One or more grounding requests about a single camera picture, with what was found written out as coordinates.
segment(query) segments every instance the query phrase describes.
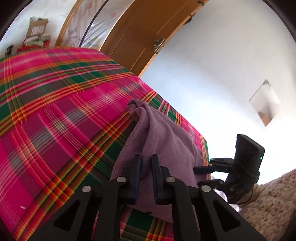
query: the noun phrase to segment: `bed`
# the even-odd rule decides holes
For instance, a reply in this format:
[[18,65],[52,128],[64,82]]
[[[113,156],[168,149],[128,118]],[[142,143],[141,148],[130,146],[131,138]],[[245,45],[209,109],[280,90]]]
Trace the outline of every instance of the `bed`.
[[[97,50],[56,47],[0,60],[2,234],[26,241],[77,188],[109,180],[136,125],[126,109],[133,98],[181,126],[202,150],[200,165],[208,163],[203,136],[141,79]],[[173,227],[124,206],[120,235],[168,241]]]

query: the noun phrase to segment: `cardboard box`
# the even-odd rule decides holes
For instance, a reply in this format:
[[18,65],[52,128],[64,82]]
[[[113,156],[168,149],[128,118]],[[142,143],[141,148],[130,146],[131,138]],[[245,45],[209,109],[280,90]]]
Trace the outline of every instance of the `cardboard box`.
[[27,38],[31,36],[38,36],[44,33],[48,19],[40,19],[37,21],[31,21],[27,32]]

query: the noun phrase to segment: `white wall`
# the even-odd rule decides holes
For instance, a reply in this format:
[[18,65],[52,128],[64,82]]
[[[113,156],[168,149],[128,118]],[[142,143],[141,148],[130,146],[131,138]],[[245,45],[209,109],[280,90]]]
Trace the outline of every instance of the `white wall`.
[[0,41],[0,58],[7,47],[19,47],[26,38],[30,17],[48,18],[45,33],[51,34],[50,46],[54,46],[59,32],[76,0],[33,0],[13,21]]
[[[265,148],[259,183],[296,168],[296,43],[263,1],[210,0],[142,79],[201,132],[210,158],[234,157],[240,133]],[[282,103],[267,127],[249,103],[265,79]]]

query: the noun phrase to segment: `folded garment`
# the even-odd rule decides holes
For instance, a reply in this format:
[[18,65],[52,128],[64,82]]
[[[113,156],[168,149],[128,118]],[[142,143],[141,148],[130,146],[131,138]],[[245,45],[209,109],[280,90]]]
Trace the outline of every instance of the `folded garment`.
[[171,176],[188,186],[197,187],[206,175],[194,175],[193,168],[203,165],[202,152],[180,126],[147,102],[133,99],[127,108],[137,121],[112,171],[111,179],[121,176],[123,168],[131,165],[135,154],[142,155],[139,199],[133,208],[149,212],[152,216],[172,222],[171,205],[157,206],[154,201],[151,156],[158,155],[159,164],[169,169]]

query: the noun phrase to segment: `wooden door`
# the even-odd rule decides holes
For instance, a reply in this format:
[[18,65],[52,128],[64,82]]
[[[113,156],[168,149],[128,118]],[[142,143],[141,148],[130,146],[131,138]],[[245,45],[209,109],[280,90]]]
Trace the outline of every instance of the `wooden door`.
[[207,1],[135,0],[100,51],[140,76],[165,43]]

